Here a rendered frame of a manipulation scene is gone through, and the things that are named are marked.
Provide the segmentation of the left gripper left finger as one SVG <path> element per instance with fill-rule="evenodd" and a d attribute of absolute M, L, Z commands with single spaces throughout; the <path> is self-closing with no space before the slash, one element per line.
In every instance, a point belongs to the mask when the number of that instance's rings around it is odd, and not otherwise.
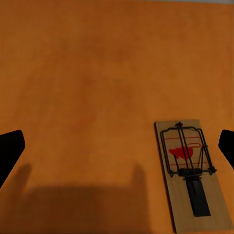
<path fill-rule="evenodd" d="M 0 188 L 25 149 L 21 130 L 0 135 Z"/>

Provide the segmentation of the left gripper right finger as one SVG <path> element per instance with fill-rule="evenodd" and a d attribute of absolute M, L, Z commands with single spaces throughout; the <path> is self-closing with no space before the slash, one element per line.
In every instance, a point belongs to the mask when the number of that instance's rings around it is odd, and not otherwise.
<path fill-rule="evenodd" d="M 234 169 L 234 132 L 222 130 L 218 146 Z"/>

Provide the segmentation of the mousetrap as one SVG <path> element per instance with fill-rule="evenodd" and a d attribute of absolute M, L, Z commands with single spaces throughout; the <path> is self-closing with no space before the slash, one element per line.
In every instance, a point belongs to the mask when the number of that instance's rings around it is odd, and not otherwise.
<path fill-rule="evenodd" d="M 155 129 L 175 234 L 234 229 L 199 119 Z"/>

